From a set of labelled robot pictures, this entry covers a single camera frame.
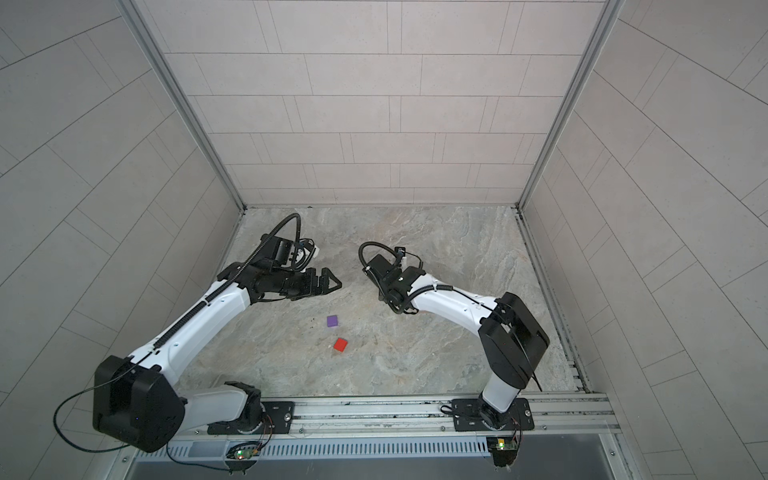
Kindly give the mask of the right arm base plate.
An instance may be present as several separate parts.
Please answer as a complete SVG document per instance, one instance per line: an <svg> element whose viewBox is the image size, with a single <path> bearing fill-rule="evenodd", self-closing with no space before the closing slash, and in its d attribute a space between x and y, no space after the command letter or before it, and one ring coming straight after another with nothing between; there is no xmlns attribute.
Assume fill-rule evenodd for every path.
<svg viewBox="0 0 768 480"><path fill-rule="evenodd" d="M527 399L516 398L505 413L486 406L480 398L453 399L440 412L450 416L457 432L532 431L535 428Z"/></svg>

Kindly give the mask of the red wood cube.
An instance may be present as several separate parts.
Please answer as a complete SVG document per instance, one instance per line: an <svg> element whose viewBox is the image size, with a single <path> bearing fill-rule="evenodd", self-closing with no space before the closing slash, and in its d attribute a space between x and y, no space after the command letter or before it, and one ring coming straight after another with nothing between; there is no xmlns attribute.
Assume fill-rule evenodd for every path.
<svg viewBox="0 0 768 480"><path fill-rule="evenodd" d="M343 352L348 345L348 341L343 338L338 338L334 344L334 349Z"/></svg>

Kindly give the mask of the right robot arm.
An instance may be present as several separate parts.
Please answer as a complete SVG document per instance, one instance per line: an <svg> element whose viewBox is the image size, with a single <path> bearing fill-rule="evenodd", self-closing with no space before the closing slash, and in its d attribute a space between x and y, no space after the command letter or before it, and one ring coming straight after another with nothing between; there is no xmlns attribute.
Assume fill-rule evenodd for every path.
<svg viewBox="0 0 768 480"><path fill-rule="evenodd" d="M535 378L550 345L543 327L515 294L482 296L438 280L426 273L422 263L404 268L403 248L384 248L392 261L380 253L367 260L364 250L379 245L365 242L358 249L362 270L377 287L379 299L396 314L432 313L475 334L491 368L477 415L493 430L512 426L513 402Z"/></svg>

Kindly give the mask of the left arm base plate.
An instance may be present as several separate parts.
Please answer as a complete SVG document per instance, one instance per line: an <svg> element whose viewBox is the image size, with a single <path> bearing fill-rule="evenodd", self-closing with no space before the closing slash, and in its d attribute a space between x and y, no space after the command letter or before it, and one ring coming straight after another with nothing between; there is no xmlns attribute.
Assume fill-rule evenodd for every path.
<svg viewBox="0 0 768 480"><path fill-rule="evenodd" d="M240 416L231 421L209 424L209 435L287 434L294 413L294 402L250 402Z"/></svg>

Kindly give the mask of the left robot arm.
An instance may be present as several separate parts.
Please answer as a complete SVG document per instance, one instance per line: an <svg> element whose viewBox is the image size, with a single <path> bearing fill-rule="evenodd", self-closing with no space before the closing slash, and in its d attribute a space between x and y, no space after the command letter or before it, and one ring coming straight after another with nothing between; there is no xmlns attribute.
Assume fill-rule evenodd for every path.
<svg viewBox="0 0 768 480"><path fill-rule="evenodd" d="M198 302L145 345L107 357L94 375L93 428L144 452L164 447L178 432L251 434L266 426L258 388L227 381L188 393L175 385L197 354L240 313L258 303L332 293L341 281L309 262L311 239L263 235L245 262L222 270Z"/></svg>

